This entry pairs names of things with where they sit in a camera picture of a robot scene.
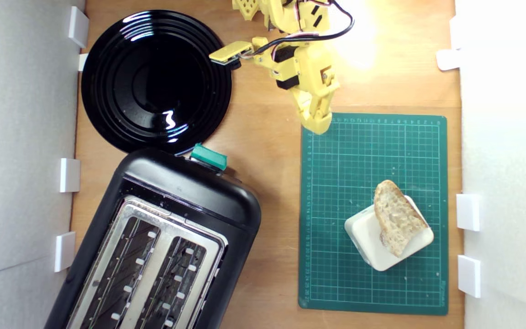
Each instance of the slice of bread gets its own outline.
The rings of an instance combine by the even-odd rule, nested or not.
[[[374,214],[382,230],[380,241],[397,257],[415,235],[429,227],[390,180],[382,181],[374,191]]]

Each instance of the green button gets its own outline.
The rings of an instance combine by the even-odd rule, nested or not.
[[[218,169],[226,169],[226,156],[224,154],[219,154],[211,149],[207,149],[202,144],[197,143],[192,150],[190,157],[206,162],[211,166],[217,167]]]

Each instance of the white wall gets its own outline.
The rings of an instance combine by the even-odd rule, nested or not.
[[[526,1],[457,0],[463,192],[480,194],[482,227],[465,254],[482,262],[466,329],[526,328]]]
[[[60,158],[74,156],[79,47],[69,9],[84,0],[0,0],[0,328],[42,327],[65,273],[69,230]]]

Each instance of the white bracket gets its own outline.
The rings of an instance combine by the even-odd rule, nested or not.
[[[456,221],[461,229],[480,231],[480,196],[456,194]]]
[[[80,161],[60,159],[60,192],[80,191]]]
[[[74,260],[76,248],[76,233],[68,232],[56,236],[56,256],[54,258],[54,272],[69,267]]]
[[[441,49],[436,53],[438,68],[442,71],[457,69],[462,65],[462,54],[460,48],[464,42],[464,28],[458,16],[449,20],[449,35],[451,49]]]
[[[72,6],[70,11],[70,25],[68,27],[68,37],[80,48],[86,48],[88,41],[88,17],[76,6]]]
[[[480,261],[464,255],[458,256],[458,289],[474,298],[480,298]]]
[[[80,56],[79,56],[79,72],[82,72],[82,70],[84,70],[84,63],[86,63],[86,58],[88,58],[88,53],[80,54]]]

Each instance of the wooden table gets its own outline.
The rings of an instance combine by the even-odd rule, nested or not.
[[[342,84],[335,112],[445,115],[449,166],[449,314],[407,316],[303,310],[297,303],[300,123],[288,92],[250,63],[233,73],[232,100],[216,133],[205,143],[227,154],[238,177],[258,192],[263,218],[257,239],[223,321],[224,329],[387,328],[461,329],[464,297],[457,288],[462,234],[455,225],[461,191],[461,101],[457,72],[442,73],[436,51],[449,47],[452,0],[340,0],[357,20],[332,44]],[[209,25],[223,40],[250,40],[267,33],[262,15],[243,21],[229,0],[87,0],[88,46],[112,23],[134,12],[171,9]],[[254,115],[257,119],[248,119]],[[74,196],[72,227],[77,244],[90,223],[117,164],[125,154],[93,129],[79,101],[76,158],[81,191]]]

